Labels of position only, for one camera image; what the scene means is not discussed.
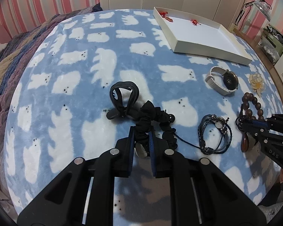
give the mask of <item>smartwatch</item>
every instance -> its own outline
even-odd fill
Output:
[[[212,72],[219,73],[223,76],[224,86],[218,85],[218,83],[215,81],[214,76],[212,75]],[[215,91],[217,91],[223,96],[236,91],[239,85],[238,77],[236,76],[234,72],[229,71],[228,69],[225,70],[218,66],[211,68],[210,72],[206,76],[205,81],[208,83],[208,85],[211,88],[213,88]]]

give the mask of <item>lamp shade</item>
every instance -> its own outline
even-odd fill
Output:
[[[270,8],[268,7],[268,5],[265,2],[262,1],[254,1],[253,5],[255,5],[255,7],[264,14],[264,16],[267,18],[268,21],[270,21]]]

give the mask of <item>white watch strap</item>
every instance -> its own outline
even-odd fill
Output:
[[[215,78],[212,76],[212,72],[217,72],[219,74],[224,74],[226,72],[225,69],[221,68],[221,67],[212,67],[210,72],[207,74],[206,76],[206,79],[205,81],[207,82],[207,84],[213,88],[215,91],[217,91],[218,93],[220,93],[221,95],[225,96],[225,95],[228,95],[228,94],[231,94],[232,92],[236,91],[236,89],[234,90],[228,90],[227,88],[223,87],[223,86],[220,86],[218,85],[216,82],[215,82]]]

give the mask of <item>wooden bead bracelet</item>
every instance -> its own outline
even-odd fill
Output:
[[[253,120],[256,120],[256,117],[253,116],[253,112],[251,109],[249,109],[250,104],[248,103],[249,101],[251,101],[256,110],[257,114],[258,114],[258,120],[259,121],[264,121],[264,117],[263,117],[263,110],[261,109],[261,104],[258,102],[258,99],[256,97],[254,97],[254,94],[246,92],[244,94],[244,96],[242,97],[242,102],[243,102],[243,109],[245,110],[245,115],[247,115],[248,117],[250,117]]]

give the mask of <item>red decoration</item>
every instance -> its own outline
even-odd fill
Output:
[[[165,16],[165,19],[169,22],[173,22],[173,20],[171,18],[167,17],[167,16]]]
[[[198,23],[198,21],[196,19],[191,19],[191,22],[193,23],[193,25],[196,25],[196,26],[197,26],[197,24],[200,24],[200,23]]]
[[[160,14],[163,18],[165,18],[165,17],[166,17],[166,14],[168,14],[168,12],[159,12],[159,14]]]

